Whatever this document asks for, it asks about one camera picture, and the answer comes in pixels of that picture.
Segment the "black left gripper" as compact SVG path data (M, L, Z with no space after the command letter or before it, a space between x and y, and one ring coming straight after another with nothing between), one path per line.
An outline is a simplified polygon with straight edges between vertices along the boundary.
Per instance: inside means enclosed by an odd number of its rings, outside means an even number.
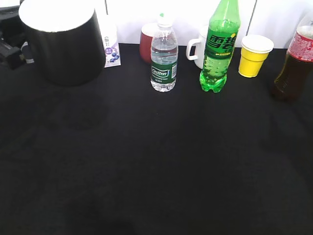
M0 64L15 70L34 62L19 18L19 4L0 7Z

